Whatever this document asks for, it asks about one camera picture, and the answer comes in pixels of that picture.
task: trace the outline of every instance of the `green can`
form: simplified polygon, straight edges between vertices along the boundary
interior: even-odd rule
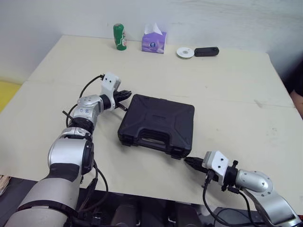
[[[125,31],[122,24],[114,25],[114,38],[118,50],[123,51],[126,49]]]

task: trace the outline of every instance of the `black device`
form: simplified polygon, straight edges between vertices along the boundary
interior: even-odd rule
[[[210,57],[216,56],[219,53],[218,47],[204,47],[204,48],[196,48],[195,56],[196,57]]]
[[[152,148],[181,159],[192,148],[194,112],[192,105],[136,94],[118,137],[124,145]]]

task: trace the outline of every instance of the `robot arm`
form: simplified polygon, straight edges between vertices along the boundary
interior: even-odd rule
[[[214,181],[237,193],[243,190],[254,202],[257,211],[271,227],[293,227],[301,223],[288,202],[274,189],[268,176],[257,171],[238,170],[237,161],[228,166],[229,160],[220,151],[207,152],[204,159],[187,157],[185,161],[194,169],[204,172],[214,171]]]
[[[117,91],[120,82],[116,75],[106,73],[102,95],[79,98],[69,126],[49,150],[48,176],[34,185],[5,227],[63,226],[67,218],[77,217],[81,179],[93,166],[97,116],[122,106],[119,102],[131,95]]]

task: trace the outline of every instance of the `table surface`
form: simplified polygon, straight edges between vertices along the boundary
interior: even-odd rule
[[[0,174],[40,180],[47,154],[65,127],[84,85],[111,71],[120,89],[195,107],[190,157],[220,150],[238,168],[266,173],[297,213],[303,213],[303,122],[266,53],[220,49],[216,57],[180,59],[180,46],[164,54],[141,52],[141,42],[115,49],[111,39],[64,35],[0,114]],[[84,93],[100,93],[94,82]],[[95,159],[109,190],[174,201],[203,203],[205,175],[164,152],[121,145],[124,112],[104,112],[93,135]],[[92,179],[85,175],[82,187]],[[97,189],[104,190],[102,182]],[[214,206],[243,209],[242,198],[208,187]]]

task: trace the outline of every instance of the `purple tissue box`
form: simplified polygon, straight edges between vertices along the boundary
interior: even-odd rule
[[[156,32],[144,34],[142,38],[142,51],[164,53],[166,32],[162,32],[162,34],[160,35]]]

